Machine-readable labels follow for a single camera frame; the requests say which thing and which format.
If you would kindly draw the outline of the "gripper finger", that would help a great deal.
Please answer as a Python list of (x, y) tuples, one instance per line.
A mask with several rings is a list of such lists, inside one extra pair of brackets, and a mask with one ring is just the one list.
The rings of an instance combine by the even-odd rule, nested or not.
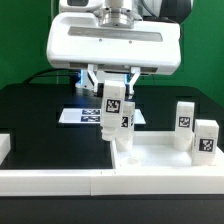
[(88, 77), (93, 85), (93, 92), (95, 95), (98, 94), (99, 80), (97, 78), (98, 66), (96, 64), (89, 64), (87, 67)]
[(130, 81), (127, 84), (127, 93), (129, 97), (132, 97), (134, 95), (134, 85), (136, 81), (138, 80), (139, 76), (141, 74), (141, 68), (140, 67), (132, 67), (130, 69)]

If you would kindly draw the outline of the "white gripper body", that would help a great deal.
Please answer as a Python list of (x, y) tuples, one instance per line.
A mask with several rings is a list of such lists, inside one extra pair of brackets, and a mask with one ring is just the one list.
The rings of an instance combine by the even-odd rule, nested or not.
[(139, 67), (145, 73), (171, 75), (179, 67), (180, 27), (175, 23), (136, 21), (129, 28), (102, 27), (92, 13), (64, 12), (52, 22), (47, 59), (55, 68), (107, 71)]

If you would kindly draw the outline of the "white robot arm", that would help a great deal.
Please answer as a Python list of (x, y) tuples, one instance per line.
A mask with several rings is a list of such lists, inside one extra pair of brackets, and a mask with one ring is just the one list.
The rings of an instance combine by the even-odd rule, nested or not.
[(47, 42), (55, 68), (82, 69), (99, 94), (127, 74), (126, 94), (142, 74), (171, 75), (180, 65), (180, 24), (194, 0), (59, 0)]

